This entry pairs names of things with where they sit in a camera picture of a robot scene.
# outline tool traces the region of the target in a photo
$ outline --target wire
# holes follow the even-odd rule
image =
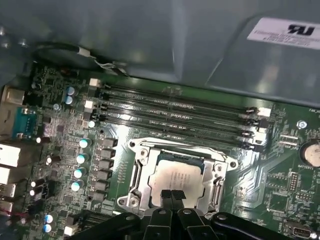
[[[3,213],[6,213],[8,214],[9,216],[19,216],[19,217],[25,217],[28,215],[28,213],[23,213],[23,212],[11,212],[11,211],[8,211],[8,210],[5,210],[3,208],[0,208],[0,212],[3,212]]]
[[[111,70],[111,71],[114,71],[117,75],[123,74],[125,76],[128,76],[126,73],[123,73],[122,71],[120,71],[112,61],[106,60],[100,56],[94,55],[89,50],[87,50],[83,47],[68,44],[68,43],[48,42],[48,41],[38,42],[35,45],[35,50],[32,53],[33,59],[36,62],[42,63],[47,66],[52,66],[52,65],[57,66],[58,64],[53,63],[50,60],[41,57],[41,53],[43,53],[44,51],[47,51],[47,50],[64,50],[64,51],[76,53],[76,54],[81,55],[86,58],[92,58],[94,60],[94,62],[100,67],[98,69],[103,69],[103,70],[108,70],[108,71]],[[73,66],[69,66],[69,65],[60,65],[60,66],[58,65],[58,67],[74,68]],[[95,68],[95,69],[87,69],[87,70],[97,71],[98,69]]]

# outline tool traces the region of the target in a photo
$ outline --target black cable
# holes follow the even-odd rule
[[[60,68],[69,68],[69,69],[84,69],[83,67],[74,67],[72,65],[68,64],[58,64],[55,62],[52,62],[44,57],[41,56],[41,53],[48,51],[48,50],[62,50],[62,51],[68,51],[72,53],[76,53],[78,55],[91,58],[92,61],[95,61],[95,63],[98,65],[98,67],[95,68],[85,68],[85,70],[89,71],[99,71],[102,72],[104,68],[102,65],[105,64],[113,64],[111,60],[105,59],[104,57],[98,56],[93,54],[87,49],[84,49],[80,46],[68,44],[68,43],[62,43],[62,42],[50,42],[50,41],[45,41],[45,42],[38,42],[34,46],[34,51],[32,53],[32,58],[40,64],[46,65],[46,66],[51,66],[51,67],[60,67]],[[114,71],[117,75],[120,75],[122,72],[116,68],[116,67],[111,67],[110,68],[112,71]]]

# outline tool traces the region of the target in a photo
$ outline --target cpu socket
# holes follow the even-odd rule
[[[185,208],[204,214],[218,212],[227,171],[238,161],[221,151],[154,137],[131,139],[135,152],[130,189],[117,205],[143,216],[151,208],[161,207],[162,190],[183,190]]]

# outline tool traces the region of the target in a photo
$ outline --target green circuit board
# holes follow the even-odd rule
[[[88,121],[84,119],[84,105],[89,99],[87,92],[91,78],[99,79],[106,84],[107,91],[112,91],[112,86],[116,86],[156,92],[159,96],[169,97],[171,101],[177,97],[184,97],[239,108],[270,108],[265,151],[255,152],[209,138],[168,134],[165,131],[117,124],[108,120],[101,121],[96,128],[89,128]],[[30,137],[34,140],[41,132],[50,136],[52,141],[43,148],[42,159],[35,164],[30,179],[49,176],[59,187],[55,196],[45,201],[43,211],[27,226],[19,227],[24,234],[24,240],[63,239],[66,213],[79,213],[83,209],[106,215],[112,215],[113,211],[121,212],[122,210],[116,206],[116,199],[128,194],[135,157],[128,148],[128,140],[154,136],[210,146],[238,160],[239,167],[228,172],[225,178],[221,212],[232,213],[285,235],[289,234],[283,225],[285,219],[304,221],[312,227],[315,227],[320,219],[320,170],[304,164],[299,158],[299,148],[302,144],[320,138],[320,110],[103,73],[80,71],[77,76],[65,76],[55,69],[41,66],[35,68],[33,79],[40,84],[40,88],[30,92],[38,96],[38,103],[30,106],[37,113],[34,132]],[[69,86],[78,91],[73,105],[64,103],[65,91]],[[130,100],[133,96],[127,94],[125,97]],[[60,109],[54,109],[54,104],[59,104]],[[45,123],[44,118],[50,118],[50,123]],[[305,121],[307,127],[299,129],[299,121]],[[207,134],[204,128],[201,128],[201,133],[204,136]],[[83,151],[91,156],[91,161],[82,166],[88,170],[88,174],[83,178],[84,187],[78,192],[73,192],[73,171],[79,167],[76,156],[82,152],[79,148],[82,138],[93,140],[92,147]],[[93,199],[96,176],[91,173],[98,168],[94,159],[97,151],[101,150],[95,143],[104,138],[117,139],[118,143],[114,147],[114,165],[112,177],[108,180],[109,188],[105,193],[105,200],[101,202]],[[45,159],[54,152],[59,153],[62,160],[59,164],[48,167]],[[57,213],[58,219],[54,223],[54,229],[50,233],[44,233],[43,218],[45,213],[50,212]]]

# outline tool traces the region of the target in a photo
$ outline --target label sticker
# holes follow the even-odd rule
[[[263,17],[247,39],[320,50],[320,24]]]

